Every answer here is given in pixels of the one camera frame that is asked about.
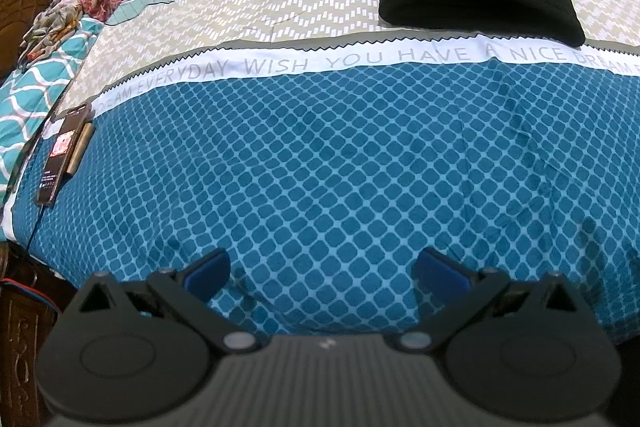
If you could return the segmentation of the teal white lattice quilt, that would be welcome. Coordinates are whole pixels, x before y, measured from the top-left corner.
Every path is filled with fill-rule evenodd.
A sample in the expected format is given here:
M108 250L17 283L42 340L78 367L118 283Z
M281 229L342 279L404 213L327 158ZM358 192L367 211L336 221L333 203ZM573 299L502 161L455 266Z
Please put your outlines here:
M103 24L87 15L62 46L48 58L14 69L1 87L1 202L24 159L25 148L55 108L96 42Z

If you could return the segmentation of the patterned teal bedsheet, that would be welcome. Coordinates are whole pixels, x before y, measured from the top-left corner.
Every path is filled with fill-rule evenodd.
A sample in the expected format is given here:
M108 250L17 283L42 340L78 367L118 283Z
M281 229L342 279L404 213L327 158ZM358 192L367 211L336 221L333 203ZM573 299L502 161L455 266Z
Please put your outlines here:
M380 0L122 0L34 136L1 235L74 285L214 248L256 334L397 331L425 247L565 274L639 332L639 0L572 0L586 41L393 26ZM94 133L51 207L65 116Z

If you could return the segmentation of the black product tag card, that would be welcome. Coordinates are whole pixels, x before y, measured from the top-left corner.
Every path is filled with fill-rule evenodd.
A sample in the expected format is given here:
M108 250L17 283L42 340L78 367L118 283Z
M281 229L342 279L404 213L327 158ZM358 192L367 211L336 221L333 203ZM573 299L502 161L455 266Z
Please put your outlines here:
M43 168L36 195L38 206L51 207L54 204L79 135L91 113L91 104L84 103L72 109L62 121Z

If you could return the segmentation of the wooden stick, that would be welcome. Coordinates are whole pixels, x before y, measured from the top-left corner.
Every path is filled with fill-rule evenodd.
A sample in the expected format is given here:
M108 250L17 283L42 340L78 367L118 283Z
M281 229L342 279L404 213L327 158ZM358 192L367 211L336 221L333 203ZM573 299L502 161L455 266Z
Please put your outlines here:
M82 158L85 155L85 151L87 150L88 144L94 133L94 124L92 121L86 122L84 127L80 132L79 138L75 144L72 155L70 155L70 161L66 167L67 176L73 176L82 161Z

